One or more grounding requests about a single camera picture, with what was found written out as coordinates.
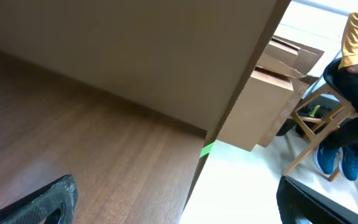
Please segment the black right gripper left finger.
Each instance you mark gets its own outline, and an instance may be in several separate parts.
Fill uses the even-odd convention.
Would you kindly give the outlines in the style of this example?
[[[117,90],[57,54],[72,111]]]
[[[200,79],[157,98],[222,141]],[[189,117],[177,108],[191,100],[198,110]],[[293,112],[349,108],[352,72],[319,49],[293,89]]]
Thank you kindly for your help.
[[[0,209],[0,224],[72,224],[78,191],[71,174]]]

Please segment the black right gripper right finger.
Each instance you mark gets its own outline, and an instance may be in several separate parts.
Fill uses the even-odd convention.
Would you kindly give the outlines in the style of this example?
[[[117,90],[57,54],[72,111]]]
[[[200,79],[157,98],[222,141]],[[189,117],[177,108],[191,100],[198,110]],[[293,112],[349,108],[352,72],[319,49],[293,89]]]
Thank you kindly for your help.
[[[284,224],[358,224],[358,214],[289,176],[280,178],[276,198]]]

